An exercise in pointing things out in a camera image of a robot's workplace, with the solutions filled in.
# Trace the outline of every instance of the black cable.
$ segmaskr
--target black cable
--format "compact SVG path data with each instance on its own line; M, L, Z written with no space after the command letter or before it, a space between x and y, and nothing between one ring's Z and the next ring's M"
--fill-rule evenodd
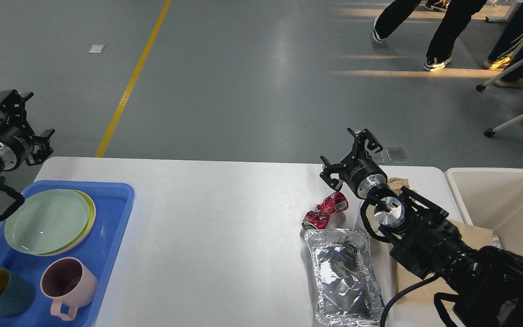
M433 296L433 303L437 313L439 314L439 317L441 318L441 321L444 322L446 327L457 327L456 323L454 323L451 317L449 317L449 313L447 312L447 309L441 300L456 302L459 300L459 295L448 294L446 292L437 292L435 296Z
M367 231L367 233L369 233L371 238L374 238L375 240L377 240L379 242L390 243L390 240L388 240L388 238L386 238L385 236L377 235L374 232L374 230L372 230L372 226L370 225L369 218L367 217L367 209L369 208L369 205L370 205L369 200L366 199L365 202L363 202L363 205L360 207L360 217L363 220L363 225L365 226L365 230Z
M11 216L13 213L21 207L21 205L25 202L25 198L21 193L16 191L11 186L7 186L4 184L0 184L0 191L5 192L7 195L9 195L10 198L14 199L15 201L11 203L11 205L4 211L4 213L0 214L0 222L6 220Z
M369 201L371 204L376 204L376 209L390 213L389 206L386 205L386 203L384 201L382 201L382 199L372 197L372 196L367 196L366 201Z
M419 283L413 284L413 285L405 288L404 290L402 290L401 292L398 292L395 296L393 296L393 298L391 298L391 300L386 304L384 310L382 310L382 314L380 315L380 327L385 327L386 316L389 314L390 307L392 307L393 304L395 304L395 302L397 302L399 300L399 298L402 298L408 292L411 292L421 286L425 286L429 283L437 281L438 279L439 279L439 275L433 275L432 277L429 277Z

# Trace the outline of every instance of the gray floor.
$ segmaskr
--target gray floor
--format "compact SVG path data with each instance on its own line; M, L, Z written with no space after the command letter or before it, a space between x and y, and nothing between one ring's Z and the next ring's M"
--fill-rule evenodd
M338 160L347 127L369 128L410 165L523 168L523 90L475 85L504 25L471 21L450 69L423 72L442 13L423 7L370 41L388 0L173 0L106 157L223 161ZM164 0L0 1L0 91L34 91L37 132L55 155L92 157ZM88 54L91 44L106 44ZM8 173L23 188L37 168Z

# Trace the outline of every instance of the teal cup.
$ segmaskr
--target teal cup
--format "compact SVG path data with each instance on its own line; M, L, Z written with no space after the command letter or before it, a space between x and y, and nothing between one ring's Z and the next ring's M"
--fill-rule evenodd
M0 316L23 313L35 298L35 288L8 269L0 267Z

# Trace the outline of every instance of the green plate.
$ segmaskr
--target green plate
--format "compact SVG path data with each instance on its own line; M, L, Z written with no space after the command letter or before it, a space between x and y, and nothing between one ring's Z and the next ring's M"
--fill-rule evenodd
M39 257L50 257L51 255L58 255L62 254L66 251L70 251L74 247L78 246L85 238L90 234L90 231L92 230L92 227L94 226L94 221L96 220L96 205L94 204L94 201L90 197L90 195L87 195L86 193L78 190L73 190L74 192L78 193L79 195L82 195L82 197L86 200L86 203L88 204L89 208L89 215L88 215L88 221L86 223L86 227L80 232L80 234L70 242L67 246L62 247L59 250L56 250L51 253L44 253L44 254L38 254Z
M57 251L78 238L89 220L89 205L71 190L35 194L5 222L9 246L27 254Z

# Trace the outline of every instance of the red crushed can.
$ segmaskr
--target red crushed can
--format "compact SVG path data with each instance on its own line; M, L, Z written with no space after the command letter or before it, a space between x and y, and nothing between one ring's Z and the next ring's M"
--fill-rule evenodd
M330 220L330 215L340 213L348 209L348 201L344 194L334 192L318 204L312 211L308 211L304 220L301 222L302 228L308 229L325 229Z

